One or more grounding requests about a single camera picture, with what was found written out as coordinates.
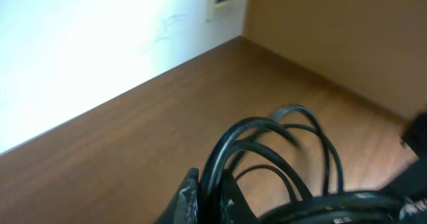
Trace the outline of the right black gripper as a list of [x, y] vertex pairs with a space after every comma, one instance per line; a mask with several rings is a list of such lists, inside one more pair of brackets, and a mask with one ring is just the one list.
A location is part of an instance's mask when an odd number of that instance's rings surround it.
[[401, 143], [409, 146], [418, 159], [393, 178], [382, 191], [405, 198], [399, 223], [426, 224], [426, 112], [417, 114], [400, 138]]

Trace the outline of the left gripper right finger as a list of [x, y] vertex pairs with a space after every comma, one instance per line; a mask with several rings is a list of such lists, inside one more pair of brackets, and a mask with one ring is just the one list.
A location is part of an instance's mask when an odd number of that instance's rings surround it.
[[220, 223], [222, 224], [258, 224], [234, 176], [225, 171], [222, 175]]

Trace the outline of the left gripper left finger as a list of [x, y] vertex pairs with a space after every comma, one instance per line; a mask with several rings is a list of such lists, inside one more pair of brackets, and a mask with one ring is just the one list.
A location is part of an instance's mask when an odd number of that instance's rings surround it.
[[169, 205], [154, 221], [154, 224], [194, 224], [198, 218], [199, 170], [190, 168], [177, 188]]

